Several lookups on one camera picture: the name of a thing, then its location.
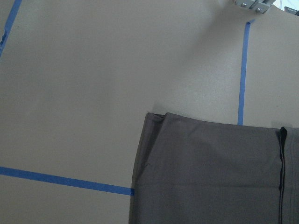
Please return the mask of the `dark brown t-shirt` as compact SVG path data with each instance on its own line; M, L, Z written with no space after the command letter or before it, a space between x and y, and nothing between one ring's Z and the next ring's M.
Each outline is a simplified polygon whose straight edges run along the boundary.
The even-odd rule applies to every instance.
M132 224L296 224L299 131L145 117Z

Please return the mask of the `aluminium frame post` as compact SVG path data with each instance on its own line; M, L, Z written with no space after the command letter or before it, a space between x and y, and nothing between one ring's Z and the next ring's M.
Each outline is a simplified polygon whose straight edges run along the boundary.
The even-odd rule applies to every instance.
M232 2L239 7L264 14L273 5L275 0L232 0Z

